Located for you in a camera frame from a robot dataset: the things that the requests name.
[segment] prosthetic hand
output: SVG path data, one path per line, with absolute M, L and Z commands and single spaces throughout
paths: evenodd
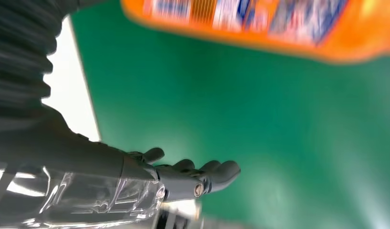
M 86 0 L 0 0 L 0 228 L 103 228 L 147 219 L 164 201 L 199 198 L 240 173 L 233 161 L 153 166 L 164 152 L 124 152 L 73 133 L 41 104 L 46 55 L 62 19 Z

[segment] green mat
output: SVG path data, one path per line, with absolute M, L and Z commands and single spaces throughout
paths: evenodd
M 205 214 L 390 228 L 390 58 L 337 67 L 179 37 L 130 22 L 117 0 L 73 23 L 104 142 L 240 164 Z

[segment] white surface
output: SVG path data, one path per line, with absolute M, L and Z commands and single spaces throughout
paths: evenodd
M 51 86 L 51 96 L 42 102 L 58 110 L 72 131 L 91 141 L 99 141 L 100 135 L 69 17 L 63 21 L 63 30 L 57 42 L 57 52 L 49 56 L 53 73 L 44 76 L 44 81 Z

